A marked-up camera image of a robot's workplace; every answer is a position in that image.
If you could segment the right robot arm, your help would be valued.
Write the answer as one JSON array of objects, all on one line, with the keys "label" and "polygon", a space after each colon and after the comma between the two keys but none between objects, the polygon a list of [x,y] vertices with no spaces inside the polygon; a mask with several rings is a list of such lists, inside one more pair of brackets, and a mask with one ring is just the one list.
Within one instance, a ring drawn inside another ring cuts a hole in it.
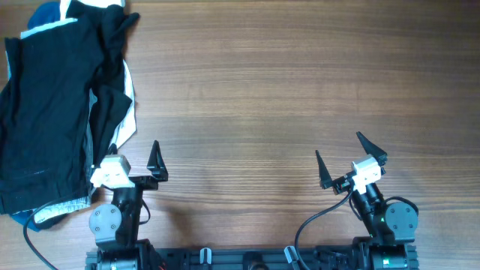
[{"label": "right robot arm", "polygon": [[352,170],[333,179],[316,153],[320,186],[335,194],[347,193],[351,209],[369,235],[355,237],[346,246],[316,247],[315,269],[405,269],[419,268],[415,241],[419,208],[401,196],[384,198],[377,182],[386,173],[388,154],[357,132],[366,155],[351,163]]}]

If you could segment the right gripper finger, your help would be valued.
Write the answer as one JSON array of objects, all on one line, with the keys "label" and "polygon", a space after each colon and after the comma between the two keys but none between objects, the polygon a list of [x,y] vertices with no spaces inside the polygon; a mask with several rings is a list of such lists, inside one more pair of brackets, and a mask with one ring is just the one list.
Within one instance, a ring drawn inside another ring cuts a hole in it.
[{"label": "right gripper finger", "polygon": [[356,136],[367,155],[372,155],[380,166],[385,166],[388,154],[379,146],[372,143],[362,132],[357,131]]},{"label": "right gripper finger", "polygon": [[319,183],[322,189],[328,189],[332,186],[332,177],[324,163],[323,159],[320,156],[318,150],[315,151],[316,160],[319,167]]}]

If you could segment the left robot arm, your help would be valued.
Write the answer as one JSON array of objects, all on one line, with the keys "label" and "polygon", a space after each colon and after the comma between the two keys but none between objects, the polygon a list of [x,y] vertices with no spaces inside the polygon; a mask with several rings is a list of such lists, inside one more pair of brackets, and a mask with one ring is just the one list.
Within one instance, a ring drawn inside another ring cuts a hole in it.
[{"label": "left robot arm", "polygon": [[122,154],[109,154],[94,170],[91,183],[96,188],[113,192],[112,202],[99,205],[89,218],[97,250],[87,253],[88,270],[165,269],[167,264],[148,239],[139,240],[143,209],[149,210],[143,199],[144,191],[156,191],[169,173],[155,140],[146,166],[150,175],[130,176],[131,166]]}]

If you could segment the black shorts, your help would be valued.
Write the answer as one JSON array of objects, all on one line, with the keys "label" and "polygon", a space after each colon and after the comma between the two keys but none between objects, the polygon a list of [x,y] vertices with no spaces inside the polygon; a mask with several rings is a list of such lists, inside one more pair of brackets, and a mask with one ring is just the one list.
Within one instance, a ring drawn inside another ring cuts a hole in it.
[{"label": "black shorts", "polygon": [[10,79],[1,91],[1,213],[86,195],[89,88],[104,60],[95,27],[83,17],[4,44]]}]

